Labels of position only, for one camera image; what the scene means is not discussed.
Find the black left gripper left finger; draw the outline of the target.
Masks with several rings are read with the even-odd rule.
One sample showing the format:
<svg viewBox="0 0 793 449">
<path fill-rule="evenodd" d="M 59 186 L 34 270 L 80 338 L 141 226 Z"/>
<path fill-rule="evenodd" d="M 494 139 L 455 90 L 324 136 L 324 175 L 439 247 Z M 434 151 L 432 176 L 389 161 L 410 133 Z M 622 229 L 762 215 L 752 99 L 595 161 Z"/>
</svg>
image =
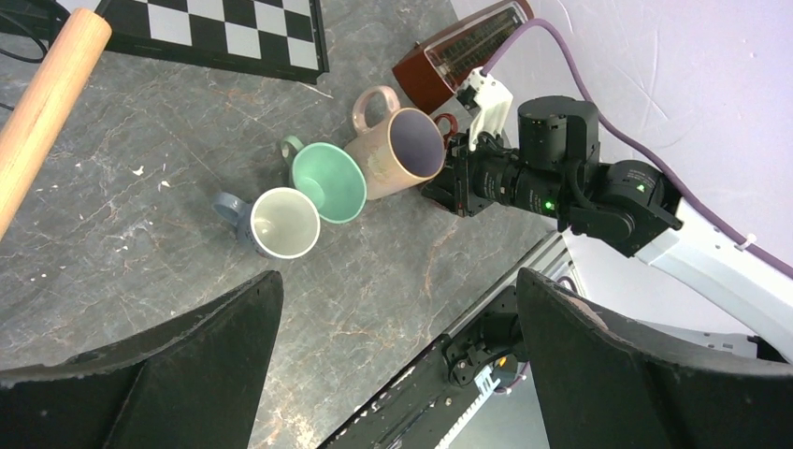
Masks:
<svg viewBox="0 0 793 449">
<path fill-rule="evenodd" d="M 284 300 L 266 271 L 57 365 L 1 374 L 5 448 L 244 448 Z"/>
</svg>

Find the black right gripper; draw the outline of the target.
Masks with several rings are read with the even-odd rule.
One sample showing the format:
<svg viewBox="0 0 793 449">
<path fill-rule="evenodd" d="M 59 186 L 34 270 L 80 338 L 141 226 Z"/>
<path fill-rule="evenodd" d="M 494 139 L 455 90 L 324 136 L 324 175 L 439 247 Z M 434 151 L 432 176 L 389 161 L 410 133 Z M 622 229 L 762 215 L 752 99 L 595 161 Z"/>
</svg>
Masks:
<svg viewBox="0 0 793 449">
<path fill-rule="evenodd" d="M 473 191 L 472 161 L 469 134 L 451 136 L 443 169 L 434 179 L 421 185 L 421 196 L 459 217 L 475 216 L 488 208 L 493 201 L 477 196 Z"/>
</svg>

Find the red floral mug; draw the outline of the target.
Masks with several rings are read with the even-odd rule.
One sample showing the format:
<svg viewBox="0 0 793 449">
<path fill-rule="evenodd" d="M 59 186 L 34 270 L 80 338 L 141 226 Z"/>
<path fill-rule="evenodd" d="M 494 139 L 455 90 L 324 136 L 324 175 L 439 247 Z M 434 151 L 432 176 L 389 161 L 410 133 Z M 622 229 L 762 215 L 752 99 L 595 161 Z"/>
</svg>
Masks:
<svg viewBox="0 0 793 449">
<path fill-rule="evenodd" d="M 451 113 L 441 113 L 433 119 L 433 122 L 441 133 L 444 148 L 448 149 L 451 139 L 458 133 L 457 119 Z"/>
</svg>

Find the pink iridescent mug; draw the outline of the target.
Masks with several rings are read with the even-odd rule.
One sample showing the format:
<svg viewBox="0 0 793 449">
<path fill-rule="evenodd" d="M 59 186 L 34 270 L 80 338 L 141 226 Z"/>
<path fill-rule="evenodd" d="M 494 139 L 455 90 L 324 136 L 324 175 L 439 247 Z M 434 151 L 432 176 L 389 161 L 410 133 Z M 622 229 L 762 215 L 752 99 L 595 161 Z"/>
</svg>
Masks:
<svg viewBox="0 0 793 449">
<path fill-rule="evenodd" d="M 386 112 L 383 119 L 369 125 L 366 109 L 370 100 L 381 96 Z M 373 86 L 353 104 L 356 137 L 344 151 L 362 171 L 367 200 L 390 196 L 434 179 L 444 167 L 445 146 L 433 120 L 416 108 L 403 108 L 396 92 L 384 85 Z"/>
</svg>

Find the small green teacup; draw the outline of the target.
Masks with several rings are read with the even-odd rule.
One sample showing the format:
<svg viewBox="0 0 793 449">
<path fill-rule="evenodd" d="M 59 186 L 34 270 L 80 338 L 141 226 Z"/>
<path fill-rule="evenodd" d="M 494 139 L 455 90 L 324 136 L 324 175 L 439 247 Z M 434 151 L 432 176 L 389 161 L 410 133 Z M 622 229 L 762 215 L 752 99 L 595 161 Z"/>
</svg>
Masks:
<svg viewBox="0 0 793 449">
<path fill-rule="evenodd" d="M 321 218 L 346 224 L 358 217 L 367 201 L 367 183 L 353 158 L 334 144 L 308 145 L 294 136 L 280 142 L 290 171 L 290 183 L 306 195 Z"/>
</svg>

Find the grey blue mug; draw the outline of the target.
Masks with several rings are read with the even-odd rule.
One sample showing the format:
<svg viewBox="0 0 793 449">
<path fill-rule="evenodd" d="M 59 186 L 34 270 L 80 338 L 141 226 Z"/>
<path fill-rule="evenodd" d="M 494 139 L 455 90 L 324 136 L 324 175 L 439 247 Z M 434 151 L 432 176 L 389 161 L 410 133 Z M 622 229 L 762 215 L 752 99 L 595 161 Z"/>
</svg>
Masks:
<svg viewBox="0 0 793 449">
<path fill-rule="evenodd" d="M 220 192 L 212 208 L 234 228 L 237 240 L 266 258 L 293 260 L 312 250 L 321 218 L 312 201 L 290 187 L 270 189 L 252 203 Z"/>
</svg>

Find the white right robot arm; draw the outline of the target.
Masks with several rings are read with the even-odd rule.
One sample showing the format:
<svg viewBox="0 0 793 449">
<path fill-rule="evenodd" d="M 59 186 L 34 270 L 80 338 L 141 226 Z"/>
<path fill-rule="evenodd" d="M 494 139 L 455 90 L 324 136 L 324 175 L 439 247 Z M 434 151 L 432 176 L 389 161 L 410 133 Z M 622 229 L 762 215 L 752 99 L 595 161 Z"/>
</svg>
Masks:
<svg viewBox="0 0 793 449">
<path fill-rule="evenodd" d="M 555 220 L 661 270 L 792 357 L 792 270 L 643 161 L 603 163 L 595 104 L 562 95 L 523 103 L 519 145 L 487 132 L 451 137 L 421 194 L 460 217 L 500 204 Z"/>
</svg>

